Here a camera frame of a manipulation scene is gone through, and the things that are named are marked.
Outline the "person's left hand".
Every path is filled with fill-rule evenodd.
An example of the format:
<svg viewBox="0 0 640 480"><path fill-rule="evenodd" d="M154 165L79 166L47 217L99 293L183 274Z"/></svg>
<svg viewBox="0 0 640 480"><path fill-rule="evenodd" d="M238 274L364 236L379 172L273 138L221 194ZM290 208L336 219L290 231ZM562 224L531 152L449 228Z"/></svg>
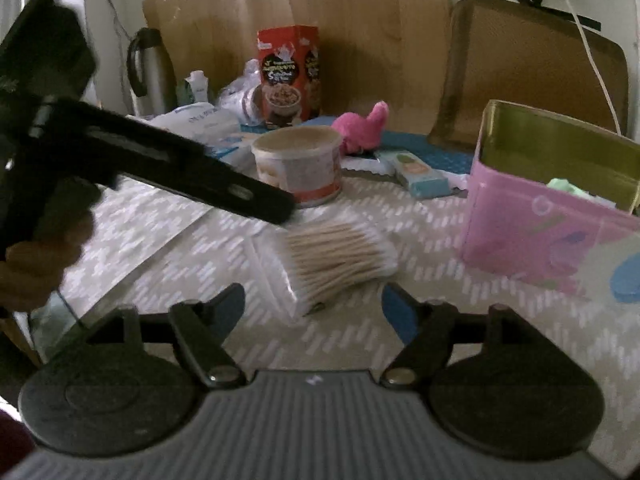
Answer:
<svg viewBox="0 0 640 480"><path fill-rule="evenodd" d="M86 209L60 236L10 247L1 263L1 307L9 312L43 307L78 263L93 232L93 213Z"/></svg>

